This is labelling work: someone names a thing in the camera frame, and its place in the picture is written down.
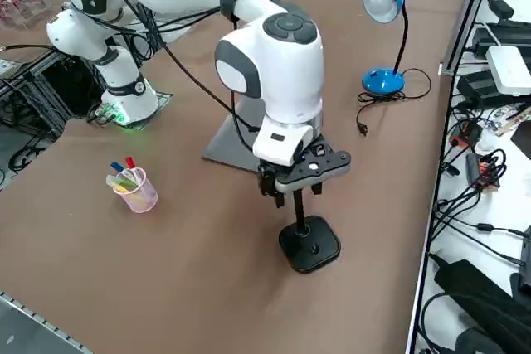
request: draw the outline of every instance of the electronic device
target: electronic device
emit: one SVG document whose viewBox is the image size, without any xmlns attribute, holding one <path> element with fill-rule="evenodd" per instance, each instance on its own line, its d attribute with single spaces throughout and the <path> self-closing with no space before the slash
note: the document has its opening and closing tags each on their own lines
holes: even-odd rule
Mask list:
<svg viewBox="0 0 531 354">
<path fill-rule="evenodd" d="M 496 88 L 489 70 L 463 75 L 457 82 L 457 89 L 476 109 L 498 108 L 507 104 L 531 103 L 531 95 L 504 95 Z"/>
<path fill-rule="evenodd" d="M 518 47 L 522 57 L 527 61 L 531 57 L 531 27 L 515 27 L 518 22 L 499 22 L 498 24 L 487 24 L 492 33 L 499 40 L 502 46 Z M 472 47 L 470 48 L 478 57 L 485 58 L 490 47 L 497 46 L 494 38 L 486 28 L 479 27 L 472 37 Z"/>
<path fill-rule="evenodd" d="M 531 234 L 531 227 L 525 233 L 529 236 Z M 522 243 L 522 254 L 520 259 L 525 263 L 525 266 L 520 267 L 518 289 L 520 292 L 531 295 L 531 240 L 524 239 Z"/>
<path fill-rule="evenodd" d="M 465 170 L 466 178 L 469 185 L 474 183 L 475 187 L 480 188 L 484 185 L 484 182 L 487 182 L 492 179 L 491 174 L 489 174 L 489 168 L 494 167 L 494 159 L 491 161 L 486 161 L 485 157 L 478 155 L 477 153 L 467 153 Z M 485 189 L 486 190 L 497 190 L 499 188 L 499 179 L 491 182 Z"/>
<path fill-rule="evenodd" d="M 509 20 L 514 9 L 505 0 L 487 0 L 489 9 L 501 20 Z"/>
<path fill-rule="evenodd" d="M 470 328 L 461 333 L 455 341 L 455 354 L 504 354 L 490 337 L 479 329 Z"/>
<path fill-rule="evenodd" d="M 487 61 L 502 95 L 531 95 L 531 75 L 515 46 L 492 46 Z"/>
<path fill-rule="evenodd" d="M 449 141 L 457 143 L 461 148 L 475 148 L 480 141 L 483 128 L 474 121 L 464 121 L 455 125 L 452 130 Z"/>
<path fill-rule="evenodd" d="M 440 267 L 435 275 L 437 284 L 506 354 L 531 353 L 531 317 L 525 307 L 468 260 L 449 264 L 438 256 L 432 258 Z"/>
</svg>

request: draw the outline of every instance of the pen holder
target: pen holder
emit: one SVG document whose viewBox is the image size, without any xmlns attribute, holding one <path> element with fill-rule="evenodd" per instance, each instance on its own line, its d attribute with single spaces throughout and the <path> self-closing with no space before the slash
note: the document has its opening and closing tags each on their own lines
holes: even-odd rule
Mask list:
<svg viewBox="0 0 531 354">
<path fill-rule="evenodd" d="M 134 190 L 129 192 L 118 192 L 113 188 L 114 193 L 120 195 L 122 199 L 127 203 L 129 208 L 135 213 L 145 213 L 150 210 L 158 200 L 158 194 L 149 182 L 146 177 L 146 172 L 141 167 L 135 167 L 134 169 L 125 169 L 130 170 L 135 176 L 139 175 L 142 177 L 142 182 Z M 119 173 L 118 176 L 125 177 L 122 173 Z"/>
</svg>

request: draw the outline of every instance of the lamp power cord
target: lamp power cord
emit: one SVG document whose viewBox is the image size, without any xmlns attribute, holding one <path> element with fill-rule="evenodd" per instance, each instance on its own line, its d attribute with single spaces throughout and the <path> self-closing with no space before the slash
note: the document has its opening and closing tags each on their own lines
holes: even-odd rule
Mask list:
<svg viewBox="0 0 531 354">
<path fill-rule="evenodd" d="M 424 70 L 421 70 L 420 68 L 408 68 L 402 72 L 402 75 L 405 75 L 407 72 L 412 70 L 422 73 L 428 80 L 428 89 L 420 95 L 406 95 L 403 91 L 395 91 L 387 95 L 376 95 L 374 93 L 364 91 L 358 95 L 358 102 L 363 104 L 362 107 L 358 110 L 358 113 L 356 114 L 356 125 L 358 126 L 358 131 L 360 134 L 362 134 L 363 136 L 367 136 L 368 134 L 368 126 L 363 122 L 360 122 L 359 120 L 359 115 L 368 107 L 371 107 L 375 104 L 404 101 L 406 99 L 421 99 L 423 97 L 426 97 L 430 93 L 431 78 Z"/>
</svg>

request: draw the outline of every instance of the desk lamp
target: desk lamp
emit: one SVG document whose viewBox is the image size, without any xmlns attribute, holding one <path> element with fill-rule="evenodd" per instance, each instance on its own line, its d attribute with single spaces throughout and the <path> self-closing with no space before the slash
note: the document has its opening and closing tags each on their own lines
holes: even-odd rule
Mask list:
<svg viewBox="0 0 531 354">
<path fill-rule="evenodd" d="M 407 40 L 407 13 L 405 0 L 363 0 L 365 11 L 374 21 L 388 24 L 397 18 L 402 10 L 404 16 L 404 34 L 402 45 L 398 52 L 397 62 L 393 69 L 375 68 L 363 77 L 363 88 L 376 95 L 388 95 L 404 88 L 404 77 L 398 73 L 398 66 L 406 47 Z"/>
</svg>

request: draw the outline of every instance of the plug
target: plug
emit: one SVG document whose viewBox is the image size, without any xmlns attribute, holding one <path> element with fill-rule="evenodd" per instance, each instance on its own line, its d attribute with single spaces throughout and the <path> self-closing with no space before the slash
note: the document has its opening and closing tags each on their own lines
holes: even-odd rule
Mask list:
<svg viewBox="0 0 531 354">
<path fill-rule="evenodd" d="M 367 137 L 368 127 L 366 124 L 362 124 L 361 122 L 358 122 L 358 131 L 361 135 L 363 135 L 364 137 Z"/>
</svg>

